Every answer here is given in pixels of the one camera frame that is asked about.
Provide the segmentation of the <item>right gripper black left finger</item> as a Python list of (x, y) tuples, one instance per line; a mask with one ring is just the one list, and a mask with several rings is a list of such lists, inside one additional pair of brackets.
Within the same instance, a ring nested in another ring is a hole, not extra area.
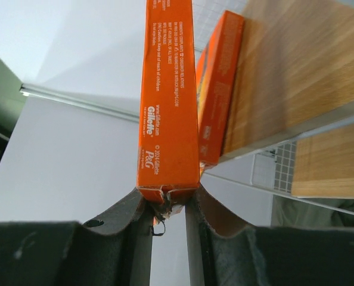
[(0, 222), (0, 285), (148, 285), (152, 224), (137, 190), (85, 223)]

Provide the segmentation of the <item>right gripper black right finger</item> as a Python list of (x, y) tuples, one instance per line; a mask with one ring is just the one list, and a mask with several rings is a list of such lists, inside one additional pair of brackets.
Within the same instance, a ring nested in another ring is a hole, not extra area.
[(191, 285), (354, 285), (354, 228), (254, 226), (202, 186), (185, 218)]

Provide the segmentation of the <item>orange Gillette Fusion5 box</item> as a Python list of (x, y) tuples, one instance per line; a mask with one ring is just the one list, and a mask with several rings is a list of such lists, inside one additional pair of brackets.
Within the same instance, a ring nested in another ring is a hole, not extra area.
[(154, 223), (200, 184), (191, 1), (147, 1), (136, 186)]

